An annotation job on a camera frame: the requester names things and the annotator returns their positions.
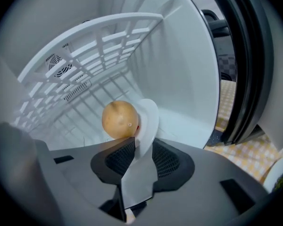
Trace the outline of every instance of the circular vent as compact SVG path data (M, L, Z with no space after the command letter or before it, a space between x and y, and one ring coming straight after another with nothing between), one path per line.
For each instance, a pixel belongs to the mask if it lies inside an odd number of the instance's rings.
M50 58L49 61L49 70L51 70L58 62L60 62L62 60L62 58L59 55L53 55ZM66 65L63 69L61 69L56 75L55 77L60 77L62 76L62 74L66 73L68 70L70 70L70 68L72 67L72 64L68 64Z

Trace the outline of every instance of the yellow and white checkered tablecloth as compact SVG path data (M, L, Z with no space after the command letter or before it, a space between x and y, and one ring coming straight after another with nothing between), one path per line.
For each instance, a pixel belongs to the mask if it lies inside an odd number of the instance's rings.
M224 131L231 115L236 83L221 81L220 105L215 128ZM283 157L283 150L277 151L267 135L238 145L206 146L205 150L225 156L256 180L263 183L271 166Z

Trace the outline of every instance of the round brown fruit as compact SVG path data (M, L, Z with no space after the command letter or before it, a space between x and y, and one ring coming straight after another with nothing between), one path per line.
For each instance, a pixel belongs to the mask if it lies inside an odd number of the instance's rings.
M113 101L103 110L102 126L114 139L132 137L138 127L137 111L126 101Z

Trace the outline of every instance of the plate of green food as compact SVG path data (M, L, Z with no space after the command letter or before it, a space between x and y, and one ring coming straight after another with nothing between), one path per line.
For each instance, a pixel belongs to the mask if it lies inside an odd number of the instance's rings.
M269 192L273 192L283 187L283 158L278 160L269 171L263 187Z

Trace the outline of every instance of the white plate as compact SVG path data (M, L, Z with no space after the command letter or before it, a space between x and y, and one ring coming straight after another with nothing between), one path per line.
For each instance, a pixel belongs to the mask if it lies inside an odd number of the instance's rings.
M159 124L158 107L153 100L142 99L133 103L139 115L139 128L135 133L135 163L149 150L157 134Z
M277 182L278 178L283 174L283 158L281 158L280 160L278 160L271 168L271 170L269 171L263 187L269 192L271 193L275 183Z

